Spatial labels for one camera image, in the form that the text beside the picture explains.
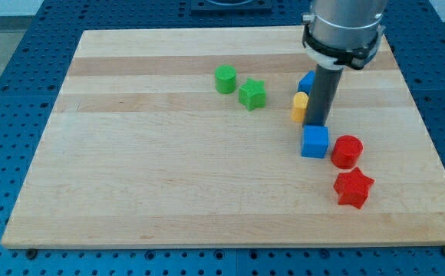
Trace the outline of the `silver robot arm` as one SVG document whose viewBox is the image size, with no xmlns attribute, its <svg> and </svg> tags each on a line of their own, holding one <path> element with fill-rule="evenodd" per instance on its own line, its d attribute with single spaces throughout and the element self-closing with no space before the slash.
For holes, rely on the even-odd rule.
<svg viewBox="0 0 445 276">
<path fill-rule="evenodd" d="M 302 13 L 305 53 L 321 67 L 361 70 L 376 55 L 387 0 L 314 0 Z"/>
</svg>

